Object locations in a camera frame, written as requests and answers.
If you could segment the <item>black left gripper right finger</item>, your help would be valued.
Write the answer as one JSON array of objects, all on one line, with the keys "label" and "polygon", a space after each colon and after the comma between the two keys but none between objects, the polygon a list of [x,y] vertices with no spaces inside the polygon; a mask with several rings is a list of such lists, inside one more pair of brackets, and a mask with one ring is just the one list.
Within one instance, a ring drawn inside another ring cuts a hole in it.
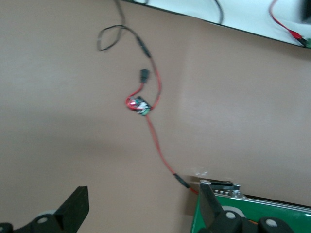
[{"label": "black left gripper right finger", "polygon": [[200,181],[200,213],[205,227],[200,233],[290,233],[291,227],[275,217],[262,217],[252,223],[233,210],[224,210],[211,188],[211,182]]}]

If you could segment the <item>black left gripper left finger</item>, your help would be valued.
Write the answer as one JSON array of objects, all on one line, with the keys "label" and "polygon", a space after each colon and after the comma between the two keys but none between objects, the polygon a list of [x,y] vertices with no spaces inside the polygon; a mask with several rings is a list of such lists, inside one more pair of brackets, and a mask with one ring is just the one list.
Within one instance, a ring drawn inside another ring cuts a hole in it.
[{"label": "black left gripper left finger", "polygon": [[25,226],[14,229],[11,223],[1,223],[2,233],[76,233],[89,213],[88,187],[79,186],[53,213],[34,218]]}]

